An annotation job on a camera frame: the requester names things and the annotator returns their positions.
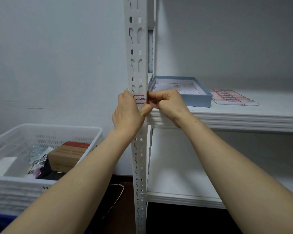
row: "handwritten label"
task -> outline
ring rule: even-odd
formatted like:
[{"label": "handwritten label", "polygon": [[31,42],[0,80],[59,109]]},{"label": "handwritten label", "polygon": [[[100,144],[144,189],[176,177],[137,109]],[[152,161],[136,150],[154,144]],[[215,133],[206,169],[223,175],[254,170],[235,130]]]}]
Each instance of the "handwritten label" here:
[{"label": "handwritten label", "polygon": [[133,95],[133,99],[136,104],[144,104],[146,102],[146,98],[144,95]]}]

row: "white plastic basket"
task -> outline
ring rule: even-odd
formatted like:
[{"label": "white plastic basket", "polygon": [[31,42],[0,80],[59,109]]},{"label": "white plastic basket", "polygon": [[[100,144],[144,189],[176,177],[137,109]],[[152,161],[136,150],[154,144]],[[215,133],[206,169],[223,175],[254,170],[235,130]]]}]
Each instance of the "white plastic basket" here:
[{"label": "white plastic basket", "polygon": [[[33,145],[56,148],[67,141],[90,143],[81,159],[102,141],[102,128],[23,124],[0,135],[0,159],[26,157]],[[56,181],[0,176],[0,214],[19,215]]]}]

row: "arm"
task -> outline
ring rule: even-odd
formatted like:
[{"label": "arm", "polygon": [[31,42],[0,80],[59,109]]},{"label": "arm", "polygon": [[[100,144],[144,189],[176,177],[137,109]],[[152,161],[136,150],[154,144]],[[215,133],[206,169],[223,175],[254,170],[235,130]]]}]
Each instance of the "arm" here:
[{"label": "arm", "polygon": [[125,90],[112,116],[115,129],[79,164],[16,218],[3,234],[84,233],[111,179],[114,167],[152,110],[138,110]]},{"label": "arm", "polygon": [[293,233],[293,193],[195,118],[176,90],[149,92],[190,139],[208,178],[243,233]]}]

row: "white cable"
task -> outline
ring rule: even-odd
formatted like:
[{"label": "white cable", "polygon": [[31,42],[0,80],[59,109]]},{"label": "white cable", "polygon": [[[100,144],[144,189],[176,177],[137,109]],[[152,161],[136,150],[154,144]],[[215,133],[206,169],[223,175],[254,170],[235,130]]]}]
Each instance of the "white cable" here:
[{"label": "white cable", "polygon": [[[122,186],[121,184],[111,184],[111,185],[109,185],[109,186],[115,186],[115,185],[120,185],[121,187],[123,187],[123,190],[121,191],[121,194],[122,194],[123,191],[124,191],[124,189],[125,189],[125,187]],[[116,202],[118,201],[119,197],[117,198],[117,200],[115,201],[115,203],[112,205],[111,208],[113,208],[113,206],[116,204]]]}]

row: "brown cardboard box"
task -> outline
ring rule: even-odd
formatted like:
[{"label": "brown cardboard box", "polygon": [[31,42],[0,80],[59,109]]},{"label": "brown cardboard box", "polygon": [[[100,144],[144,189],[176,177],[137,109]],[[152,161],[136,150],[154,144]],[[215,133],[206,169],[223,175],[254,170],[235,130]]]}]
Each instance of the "brown cardboard box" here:
[{"label": "brown cardboard box", "polygon": [[90,144],[68,141],[48,153],[53,171],[67,173],[82,157]]}]

